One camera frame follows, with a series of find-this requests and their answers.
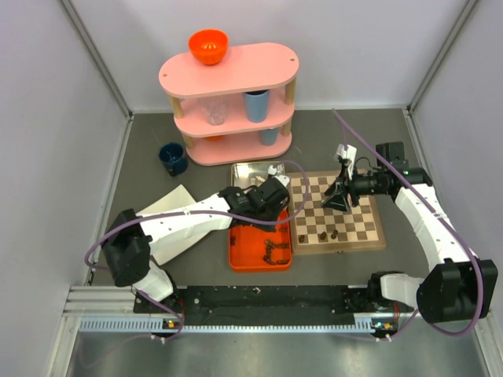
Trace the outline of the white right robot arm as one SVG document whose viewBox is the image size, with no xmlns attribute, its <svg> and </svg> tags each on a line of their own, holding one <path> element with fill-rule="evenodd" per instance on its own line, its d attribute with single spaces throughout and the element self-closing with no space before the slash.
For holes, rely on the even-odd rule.
<svg viewBox="0 0 503 377">
<path fill-rule="evenodd" d="M 374 273 L 366 292 L 369 305 L 383 311 L 401 302 L 417 309 L 429 324 L 486 317 L 497 266 L 461 246 L 425 169 L 409 165 L 399 141 L 376 146 L 378 167 L 368 173 L 357 171 L 356 152 L 351 145 L 338 146 L 341 171 L 325 191 L 322 206 L 348 212 L 362 204 L 363 196 L 390 196 L 410 223 L 429 268 L 424 279 L 400 272 Z"/>
</svg>

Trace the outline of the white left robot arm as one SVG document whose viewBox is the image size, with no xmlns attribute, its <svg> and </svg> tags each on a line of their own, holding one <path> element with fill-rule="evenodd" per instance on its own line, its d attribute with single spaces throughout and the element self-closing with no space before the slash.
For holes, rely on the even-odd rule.
<svg viewBox="0 0 503 377">
<path fill-rule="evenodd" d="M 122 211 L 101 241 L 114 284 L 134 287 L 146 293 L 159 310 L 172 310 L 178 292 L 169 275 L 152 260 L 151 252 L 239 225 L 272 232 L 289 202 L 289 183 L 285 175 L 270 175 L 258 186 L 229 186 L 200 202 L 168 212 L 140 216 L 132 209 Z"/>
</svg>

